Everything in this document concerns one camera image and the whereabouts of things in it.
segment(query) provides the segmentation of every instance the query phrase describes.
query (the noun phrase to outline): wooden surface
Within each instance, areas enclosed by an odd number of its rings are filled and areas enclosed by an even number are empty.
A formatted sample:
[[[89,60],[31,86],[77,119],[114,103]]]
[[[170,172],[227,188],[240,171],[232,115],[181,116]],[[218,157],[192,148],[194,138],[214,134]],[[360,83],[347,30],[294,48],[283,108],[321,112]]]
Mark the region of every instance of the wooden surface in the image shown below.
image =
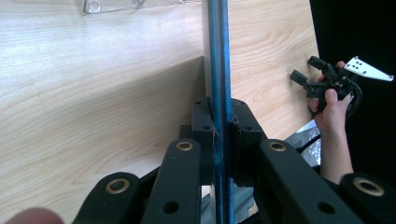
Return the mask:
[[[229,11],[233,98],[284,139],[309,120],[289,82],[317,55],[309,2]],[[0,3],[1,223],[33,206],[70,223],[102,177],[161,163],[204,94],[201,18],[200,3],[90,16],[78,0]]]
[[[269,138],[286,139],[311,116],[305,91],[290,81],[318,56],[308,0],[229,2],[232,96],[245,101]]]

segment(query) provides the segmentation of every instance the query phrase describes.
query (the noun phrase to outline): brass grommet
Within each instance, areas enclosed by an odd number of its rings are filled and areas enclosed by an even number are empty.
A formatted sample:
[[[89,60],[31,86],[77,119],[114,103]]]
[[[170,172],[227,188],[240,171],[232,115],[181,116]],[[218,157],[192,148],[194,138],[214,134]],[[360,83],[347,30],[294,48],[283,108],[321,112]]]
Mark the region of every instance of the brass grommet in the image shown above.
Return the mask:
[[[129,188],[129,181],[125,178],[117,178],[108,182],[106,191],[111,194],[119,194]]]
[[[370,194],[376,197],[381,197],[384,195],[384,189],[376,184],[375,182],[361,177],[355,177],[353,180],[355,187],[366,194]]]
[[[191,142],[179,142],[176,144],[176,148],[178,150],[188,151],[188,150],[192,149],[192,143]]]
[[[278,142],[270,142],[268,143],[268,147],[271,148],[273,151],[284,151],[286,147]]]

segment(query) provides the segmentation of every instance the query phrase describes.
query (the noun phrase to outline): hand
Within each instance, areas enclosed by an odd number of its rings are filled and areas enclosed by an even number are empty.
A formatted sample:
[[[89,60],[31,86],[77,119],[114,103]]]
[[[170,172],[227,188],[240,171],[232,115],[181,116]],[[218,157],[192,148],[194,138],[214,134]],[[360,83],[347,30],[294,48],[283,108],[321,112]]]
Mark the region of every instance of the hand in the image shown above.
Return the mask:
[[[12,217],[6,224],[63,224],[62,219],[52,211],[45,208],[29,208],[15,217]]]
[[[326,107],[322,113],[314,116],[315,123],[320,130],[320,174],[324,178],[338,184],[343,175],[353,173],[352,163],[347,145],[345,131],[346,113],[350,103],[350,94],[343,101],[338,101],[335,90],[326,90]],[[309,108],[318,111],[319,99],[310,99]]]
[[[338,62],[338,67],[344,67],[344,62]],[[323,82],[325,76],[322,75],[318,78],[318,82]],[[350,94],[343,100],[338,101],[337,92],[335,90],[326,90],[325,92],[326,107],[322,113],[314,116],[315,123],[317,124],[321,133],[334,133],[340,132],[345,129],[346,113],[349,106],[351,97]],[[312,112],[318,111],[319,99],[313,98],[309,100],[309,108]]]

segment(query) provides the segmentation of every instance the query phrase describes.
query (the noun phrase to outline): white bracket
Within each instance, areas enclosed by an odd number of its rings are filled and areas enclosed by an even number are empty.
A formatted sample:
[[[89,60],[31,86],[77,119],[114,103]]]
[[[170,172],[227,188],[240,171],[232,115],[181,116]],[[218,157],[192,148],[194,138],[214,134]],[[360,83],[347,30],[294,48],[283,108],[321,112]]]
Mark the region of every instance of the white bracket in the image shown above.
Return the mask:
[[[384,80],[384,81],[392,81],[393,76],[390,76],[386,73],[379,71],[378,69],[372,67],[370,64],[365,63],[360,60],[358,56],[352,58],[344,68],[349,72],[353,72],[361,77],[370,77],[374,79]]]

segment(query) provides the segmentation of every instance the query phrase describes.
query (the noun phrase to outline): blue vertical pole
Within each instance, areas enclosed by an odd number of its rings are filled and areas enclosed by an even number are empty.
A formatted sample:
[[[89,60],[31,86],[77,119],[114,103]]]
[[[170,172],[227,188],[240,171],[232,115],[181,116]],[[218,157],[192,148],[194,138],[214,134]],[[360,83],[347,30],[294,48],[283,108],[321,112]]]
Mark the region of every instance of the blue vertical pole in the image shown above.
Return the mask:
[[[233,119],[230,79],[230,48],[227,0],[207,0],[210,80],[208,88],[216,130],[214,188],[216,223],[233,223],[233,178],[231,176],[230,124]]]

